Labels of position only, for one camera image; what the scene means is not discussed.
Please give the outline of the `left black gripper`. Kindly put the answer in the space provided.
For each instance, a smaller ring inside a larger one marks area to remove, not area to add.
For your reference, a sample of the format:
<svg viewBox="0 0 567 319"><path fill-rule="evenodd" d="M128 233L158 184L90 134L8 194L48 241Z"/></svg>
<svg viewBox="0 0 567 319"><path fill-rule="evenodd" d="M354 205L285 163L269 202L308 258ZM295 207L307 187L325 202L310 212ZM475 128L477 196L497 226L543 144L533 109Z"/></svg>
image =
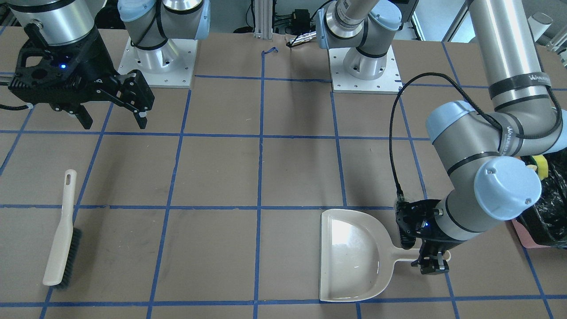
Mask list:
<svg viewBox="0 0 567 319"><path fill-rule="evenodd" d="M454 248L464 241L456 240L442 232L436 222L424 222L420 229L422 240L419 257L411 262L412 267L419 267L422 275L446 274L448 263L444 259L448 249Z"/></svg>

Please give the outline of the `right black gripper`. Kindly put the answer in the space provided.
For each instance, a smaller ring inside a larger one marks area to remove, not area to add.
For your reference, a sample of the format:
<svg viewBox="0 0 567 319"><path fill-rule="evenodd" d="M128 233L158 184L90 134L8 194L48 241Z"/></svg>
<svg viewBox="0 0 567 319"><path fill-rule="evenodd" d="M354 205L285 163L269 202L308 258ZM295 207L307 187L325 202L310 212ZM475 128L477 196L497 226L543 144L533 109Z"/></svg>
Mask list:
<svg viewBox="0 0 567 319"><path fill-rule="evenodd" d="M110 101L126 108L140 129L147 125L155 96L142 71L119 74L97 27L76 42L50 45L39 27L24 27L28 40L19 51L16 71L8 89L23 101L10 111L47 103L55 111L73 111L85 130L93 119L83 103Z"/></svg>

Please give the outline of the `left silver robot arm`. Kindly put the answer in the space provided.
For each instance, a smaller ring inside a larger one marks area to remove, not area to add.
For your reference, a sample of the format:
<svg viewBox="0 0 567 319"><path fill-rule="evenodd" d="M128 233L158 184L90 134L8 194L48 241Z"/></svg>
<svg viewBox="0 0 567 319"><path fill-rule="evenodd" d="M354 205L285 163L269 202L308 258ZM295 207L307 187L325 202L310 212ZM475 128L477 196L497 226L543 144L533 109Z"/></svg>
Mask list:
<svg viewBox="0 0 567 319"><path fill-rule="evenodd" d="M422 274L448 271L445 252L530 208L541 196L535 171L521 157L555 153L566 147L566 111L551 90L520 0L467 0L481 51L489 96L485 113L446 74L427 72L417 79L447 80L462 96L434 109L427 132L453 185L442 200L407 202L391 164L396 186L396 218L404 249L422 241L412 266Z"/></svg>

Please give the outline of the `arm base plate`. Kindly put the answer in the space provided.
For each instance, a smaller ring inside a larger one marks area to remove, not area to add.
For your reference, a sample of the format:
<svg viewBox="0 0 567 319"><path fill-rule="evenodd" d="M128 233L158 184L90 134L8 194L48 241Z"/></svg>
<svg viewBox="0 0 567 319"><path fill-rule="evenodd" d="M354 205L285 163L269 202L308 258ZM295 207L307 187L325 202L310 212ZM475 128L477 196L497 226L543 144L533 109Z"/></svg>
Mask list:
<svg viewBox="0 0 567 319"><path fill-rule="evenodd" d="M370 58L356 48L328 49L335 93L397 94L403 86L393 47L385 56Z"/></svg>
<svg viewBox="0 0 567 319"><path fill-rule="evenodd" d="M152 88L190 88L198 40L169 39L158 49L145 51L126 43L118 72L140 70Z"/></svg>

